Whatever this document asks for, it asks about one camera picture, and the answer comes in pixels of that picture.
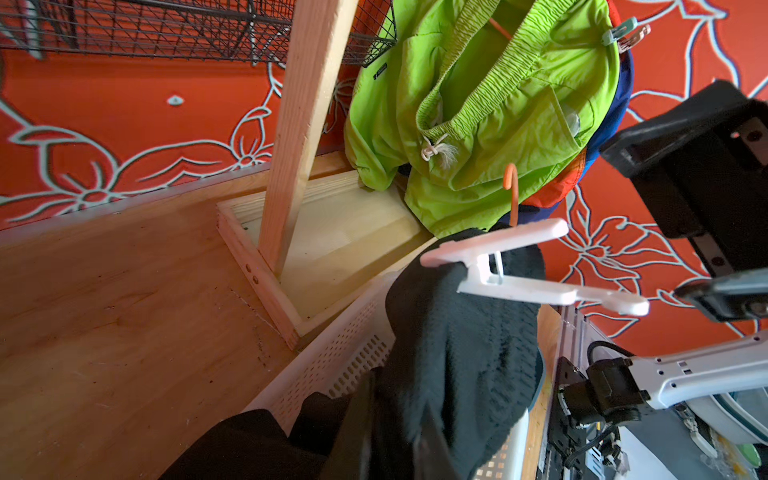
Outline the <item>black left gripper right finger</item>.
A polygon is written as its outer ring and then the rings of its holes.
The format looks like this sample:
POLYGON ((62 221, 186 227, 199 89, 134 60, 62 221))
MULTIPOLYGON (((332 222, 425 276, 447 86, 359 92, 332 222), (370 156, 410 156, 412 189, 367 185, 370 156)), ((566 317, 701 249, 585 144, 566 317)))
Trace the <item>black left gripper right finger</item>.
POLYGON ((423 406, 416 414, 415 432, 412 437, 413 479, 457 480, 460 478, 443 431, 429 405, 423 406))

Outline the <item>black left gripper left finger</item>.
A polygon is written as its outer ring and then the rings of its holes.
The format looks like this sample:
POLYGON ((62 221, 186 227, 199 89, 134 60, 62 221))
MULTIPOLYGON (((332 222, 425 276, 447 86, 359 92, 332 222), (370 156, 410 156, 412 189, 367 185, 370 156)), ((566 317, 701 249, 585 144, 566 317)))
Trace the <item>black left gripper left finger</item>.
POLYGON ((372 479, 375 387, 378 369, 367 372, 350 398, 319 479, 372 479))

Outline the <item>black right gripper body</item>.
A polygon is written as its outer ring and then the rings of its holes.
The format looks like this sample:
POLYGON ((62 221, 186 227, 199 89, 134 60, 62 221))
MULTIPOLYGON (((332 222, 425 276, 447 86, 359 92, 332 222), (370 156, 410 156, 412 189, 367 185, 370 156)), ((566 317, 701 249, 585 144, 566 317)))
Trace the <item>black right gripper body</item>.
POLYGON ((601 156, 629 179, 662 234, 709 276, 674 295, 713 321, 767 316, 767 104, 717 80, 615 134, 601 156))

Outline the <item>black shorts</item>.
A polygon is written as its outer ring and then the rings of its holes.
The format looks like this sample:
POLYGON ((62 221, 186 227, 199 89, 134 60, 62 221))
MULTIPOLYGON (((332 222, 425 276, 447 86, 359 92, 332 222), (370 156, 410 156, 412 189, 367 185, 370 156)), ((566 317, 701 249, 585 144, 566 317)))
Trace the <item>black shorts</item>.
MULTIPOLYGON (((464 294, 460 263, 411 262, 385 310, 395 336, 375 387, 372 479, 413 479, 416 414, 429 405, 453 464, 469 479, 501 447, 535 390, 535 304, 464 294)), ((290 432, 266 410, 211 428, 165 472, 168 479, 319 479, 350 398, 307 397, 290 432)))

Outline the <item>orange clothes hanger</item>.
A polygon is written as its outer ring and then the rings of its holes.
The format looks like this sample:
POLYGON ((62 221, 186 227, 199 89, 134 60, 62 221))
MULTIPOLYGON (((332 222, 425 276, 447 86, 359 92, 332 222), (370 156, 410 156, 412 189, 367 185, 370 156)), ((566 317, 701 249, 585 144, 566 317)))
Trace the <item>orange clothes hanger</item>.
POLYGON ((519 179, 517 167, 514 163, 507 165, 504 177, 503 187, 510 195, 510 213, 509 213, 509 226, 516 227, 519 221, 519 179))

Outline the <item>white pink clothespin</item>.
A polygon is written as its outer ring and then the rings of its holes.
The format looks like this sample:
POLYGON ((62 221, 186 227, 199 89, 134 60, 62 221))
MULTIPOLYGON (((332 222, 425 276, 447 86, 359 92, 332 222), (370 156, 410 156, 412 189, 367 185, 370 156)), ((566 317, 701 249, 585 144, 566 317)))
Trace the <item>white pink clothespin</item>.
POLYGON ((647 315, 650 303, 638 294, 545 278, 538 245, 569 231, 566 221, 554 218, 481 233, 442 243, 422 254, 420 264, 426 268, 464 265, 466 277, 457 287, 464 294, 554 306, 586 302, 623 315, 647 315))

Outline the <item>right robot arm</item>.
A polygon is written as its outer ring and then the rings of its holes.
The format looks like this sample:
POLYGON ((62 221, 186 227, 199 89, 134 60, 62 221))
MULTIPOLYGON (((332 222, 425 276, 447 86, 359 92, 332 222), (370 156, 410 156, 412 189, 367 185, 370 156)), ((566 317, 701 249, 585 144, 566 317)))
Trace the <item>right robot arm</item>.
MULTIPOLYGON (((767 105, 718 80, 667 113, 614 135, 603 158, 629 179, 662 233, 685 239, 708 278, 677 297, 725 324, 767 316, 767 105)), ((554 410, 571 426, 618 426, 653 410, 714 397, 741 418, 733 394, 767 383, 767 337, 677 355, 590 359, 561 373, 554 410)))

